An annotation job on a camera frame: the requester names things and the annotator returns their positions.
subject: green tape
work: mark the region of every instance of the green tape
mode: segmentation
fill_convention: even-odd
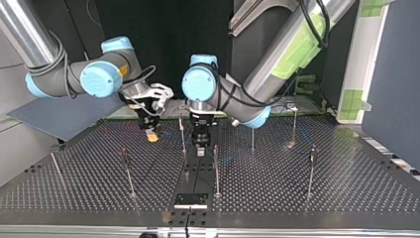
[[[362,90],[346,89],[341,104],[340,120],[357,120],[362,109]]]
[[[385,0],[365,0],[362,5],[361,17],[379,17],[385,6]]]
[[[323,36],[325,32],[324,18],[313,14],[311,19],[319,35]],[[278,60],[271,74],[281,79],[289,79],[299,67],[305,68],[320,51],[318,41],[313,36],[309,25],[305,22],[283,57]]]

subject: black cable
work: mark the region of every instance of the black cable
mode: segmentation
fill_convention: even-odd
[[[319,7],[321,8],[322,15],[324,15],[324,19],[325,19],[324,39],[322,39],[321,36],[319,35],[318,31],[315,28],[314,23],[312,22],[311,17],[309,16],[308,9],[307,9],[307,6],[305,4],[305,0],[300,0],[300,8],[302,9],[303,16],[305,17],[306,22],[307,22],[312,34],[314,35],[314,37],[316,38],[316,40],[319,43],[318,47],[321,48],[321,49],[328,48],[329,38],[330,38],[330,30],[331,30],[330,15],[328,14],[327,8],[325,7],[322,0],[316,0],[316,2],[319,5]]]
[[[12,65],[7,65],[7,66],[0,66],[0,69],[11,68],[11,67],[20,66],[20,65],[23,65],[23,63],[12,64]]]
[[[328,105],[330,105],[329,107],[331,108],[331,110],[333,110],[333,112],[334,112],[336,115],[338,115],[338,114],[337,114],[336,109],[334,109],[333,104],[331,104],[330,100],[328,100],[327,96],[325,95],[324,90],[322,89],[322,85],[321,85],[321,83],[318,83],[318,85],[319,85],[319,91],[321,92],[322,97],[324,98],[324,100],[326,100],[326,101],[327,101]]]
[[[260,103],[258,100],[256,100],[255,98],[251,97],[248,93],[248,95],[246,94],[246,96],[248,96],[251,100],[253,100],[253,102],[257,103],[257,104],[253,104],[244,100],[239,99],[238,97],[236,97],[235,95],[232,95],[232,98],[244,105],[250,106],[250,107],[267,107],[267,106],[271,106],[277,102],[279,102],[281,100],[281,97],[283,97],[291,88],[291,86],[293,85],[294,81],[297,79],[297,77],[299,76],[300,72],[302,72],[302,68],[300,68],[297,73],[294,74],[293,79],[291,81],[291,83],[287,86],[286,90],[281,94],[280,97],[278,97],[277,99],[273,100],[272,102],[269,103]],[[222,89],[223,91],[225,91],[227,94],[229,94],[230,92],[223,86],[222,83],[220,83],[220,89]]]

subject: metal table surface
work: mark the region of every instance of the metal table surface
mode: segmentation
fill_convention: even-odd
[[[292,117],[270,118],[256,130],[252,152],[252,130],[221,120],[222,196],[188,212],[173,208],[192,170],[178,121],[161,121],[153,144],[136,121],[102,121],[55,153],[62,174],[48,157],[0,188],[0,232],[8,225],[420,230],[420,184],[411,175],[330,116],[298,117],[289,149],[292,124]],[[189,145],[192,128],[184,126]],[[308,196],[312,144],[319,153]],[[133,158],[136,198],[120,163],[123,146]]]

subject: robotic arm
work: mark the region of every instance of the robotic arm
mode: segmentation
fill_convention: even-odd
[[[0,28],[25,62],[27,85],[34,95],[107,97],[120,91],[138,112],[149,140],[158,139],[155,126],[173,93],[161,84],[146,83],[155,67],[141,68],[128,38],[102,43],[99,59],[69,62],[60,39],[45,29],[27,0],[0,0]]]
[[[254,5],[269,1],[254,1]],[[194,55],[189,70],[182,80],[182,90],[191,102],[208,104],[212,110],[223,111],[233,119],[233,125],[258,128],[269,116],[269,100],[281,89],[285,81],[305,68],[328,45],[330,29],[345,15],[355,0],[311,0],[300,1],[296,9],[278,32],[262,60],[241,86],[227,80],[217,71],[214,56]],[[245,8],[266,9],[244,4]],[[238,14],[256,16],[240,9]],[[234,17],[231,26],[233,36],[244,29],[241,24],[250,21]],[[206,114],[204,110],[192,108],[195,114]]]

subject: metal rod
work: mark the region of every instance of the metal rod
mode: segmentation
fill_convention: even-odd
[[[220,197],[222,195],[220,193],[220,187],[219,187],[218,154],[219,154],[219,149],[218,149],[217,145],[214,145],[213,158],[214,158],[214,169],[216,171],[216,197]]]
[[[182,125],[182,119],[180,117],[179,117],[179,130],[181,131],[181,137],[182,137],[182,153],[185,154],[186,153],[185,136],[184,136],[184,130],[183,130],[183,125]]]
[[[296,125],[297,125],[297,107],[294,106],[291,108],[292,111],[294,111],[294,119],[293,119],[293,131],[291,134],[291,141],[287,143],[287,148],[292,148],[296,144]]]
[[[50,153],[52,156],[53,164],[55,165],[56,171],[61,175],[61,169],[58,166],[58,162],[56,161],[55,154],[53,152]]]
[[[130,188],[131,188],[131,191],[132,191],[132,197],[135,197],[137,195],[136,195],[136,192],[134,191],[133,181],[132,181],[131,174],[130,174],[130,169],[127,169],[127,177],[129,178]]]
[[[29,67],[49,64],[57,56],[57,43],[28,0],[0,1],[0,29]]]
[[[252,150],[254,151],[254,149],[256,148],[255,147],[255,133],[254,133],[254,131],[255,131],[256,129],[255,128],[253,128],[253,147],[252,147]]]
[[[314,175],[314,169],[316,166],[316,163],[318,161],[318,151],[317,151],[317,147],[316,145],[312,145],[311,151],[310,151],[310,161],[311,161],[311,175],[309,177],[309,185],[308,185],[308,196],[307,196],[307,201],[309,202],[309,199],[312,196],[311,193],[311,189],[312,189],[312,180],[313,180],[313,175]]]
[[[314,164],[311,163],[311,175],[309,176],[309,185],[308,185],[308,194],[307,194],[308,201],[309,201],[309,198],[312,196],[311,189],[312,189],[313,176],[314,176]]]

